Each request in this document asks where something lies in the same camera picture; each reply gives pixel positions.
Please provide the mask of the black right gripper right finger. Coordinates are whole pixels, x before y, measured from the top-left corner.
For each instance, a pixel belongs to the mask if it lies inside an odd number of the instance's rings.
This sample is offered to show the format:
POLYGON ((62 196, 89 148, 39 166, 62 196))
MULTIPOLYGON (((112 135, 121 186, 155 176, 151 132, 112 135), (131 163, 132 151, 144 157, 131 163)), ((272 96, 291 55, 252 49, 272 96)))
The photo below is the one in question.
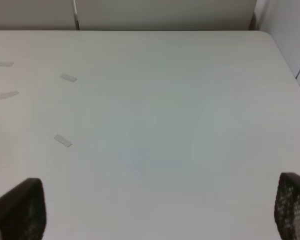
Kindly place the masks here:
POLYGON ((282 240, 300 240, 300 175, 294 172, 279 176, 274 221, 282 240))

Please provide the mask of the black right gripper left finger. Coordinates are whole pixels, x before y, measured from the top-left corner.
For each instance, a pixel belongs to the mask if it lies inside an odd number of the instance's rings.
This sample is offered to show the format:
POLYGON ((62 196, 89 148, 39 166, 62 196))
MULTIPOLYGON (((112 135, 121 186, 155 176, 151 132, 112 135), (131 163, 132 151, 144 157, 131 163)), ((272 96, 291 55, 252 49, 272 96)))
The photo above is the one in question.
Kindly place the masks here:
POLYGON ((27 178, 0 197, 0 240, 41 240, 47 225, 43 183, 27 178))

